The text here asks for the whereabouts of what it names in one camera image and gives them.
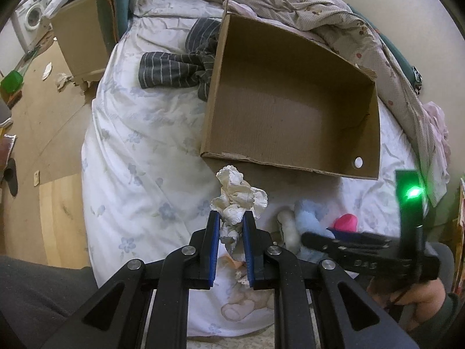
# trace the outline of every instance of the gray striped cloth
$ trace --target gray striped cloth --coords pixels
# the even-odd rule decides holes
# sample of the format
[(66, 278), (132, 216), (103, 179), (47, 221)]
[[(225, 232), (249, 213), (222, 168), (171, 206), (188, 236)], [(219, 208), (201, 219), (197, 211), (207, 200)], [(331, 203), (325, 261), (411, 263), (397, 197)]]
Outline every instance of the gray striped cloth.
[(142, 89), (154, 86), (187, 88), (198, 85), (198, 98), (206, 101), (212, 79), (220, 22), (199, 18), (185, 40), (187, 55), (146, 52), (139, 66)]

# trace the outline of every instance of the human hand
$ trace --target human hand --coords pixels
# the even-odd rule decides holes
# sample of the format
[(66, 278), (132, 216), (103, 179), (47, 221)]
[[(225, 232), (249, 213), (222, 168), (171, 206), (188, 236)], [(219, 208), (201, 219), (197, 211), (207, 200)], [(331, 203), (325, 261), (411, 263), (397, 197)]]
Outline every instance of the human hand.
[[(404, 290), (400, 290), (394, 293), (380, 293), (380, 287), (376, 283), (377, 281), (372, 279), (366, 291), (382, 308), (386, 307), (388, 301), (394, 302), (404, 292)], [(440, 310), (445, 299), (446, 290), (439, 278), (434, 281), (412, 285), (395, 303), (402, 306), (416, 305), (415, 313), (406, 324), (407, 332), (431, 319)]]

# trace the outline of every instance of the washing machine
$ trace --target washing machine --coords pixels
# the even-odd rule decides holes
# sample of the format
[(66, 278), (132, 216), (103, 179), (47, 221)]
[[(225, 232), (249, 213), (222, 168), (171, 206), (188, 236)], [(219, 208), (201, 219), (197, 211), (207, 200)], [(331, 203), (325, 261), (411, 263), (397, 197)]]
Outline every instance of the washing machine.
[(26, 0), (15, 11), (13, 25), (26, 52), (31, 50), (50, 28), (50, 23), (45, 22), (48, 20), (42, 19), (43, 12), (43, 0)]

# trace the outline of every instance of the metal screw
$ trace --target metal screw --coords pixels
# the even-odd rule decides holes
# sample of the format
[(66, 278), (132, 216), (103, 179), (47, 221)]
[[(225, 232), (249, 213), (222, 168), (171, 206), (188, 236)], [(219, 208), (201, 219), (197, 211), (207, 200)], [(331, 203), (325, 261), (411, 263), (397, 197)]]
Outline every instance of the metal screw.
[(182, 254), (185, 254), (186, 256), (190, 256), (191, 254), (194, 254), (195, 251), (196, 249), (192, 245), (187, 245), (181, 250)]
[(336, 267), (336, 264), (331, 260), (323, 260), (321, 262), (321, 266), (326, 270), (333, 270)]
[(281, 248), (278, 247), (277, 245), (271, 245), (270, 247), (268, 247), (269, 254), (278, 255), (278, 254), (281, 254), (281, 252), (282, 252)]
[(129, 270), (137, 270), (142, 266), (142, 261), (138, 260), (137, 258), (130, 260), (127, 263), (127, 267)]

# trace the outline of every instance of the teddy bear print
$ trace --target teddy bear print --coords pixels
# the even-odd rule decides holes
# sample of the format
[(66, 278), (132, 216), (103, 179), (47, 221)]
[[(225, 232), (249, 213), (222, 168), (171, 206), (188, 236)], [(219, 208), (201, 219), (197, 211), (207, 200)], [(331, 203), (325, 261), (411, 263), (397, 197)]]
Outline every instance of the teddy bear print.
[(229, 295), (228, 303), (221, 308), (221, 314), (230, 322), (238, 322), (250, 315), (256, 309), (274, 309), (272, 290), (253, 290), (236, 283)]

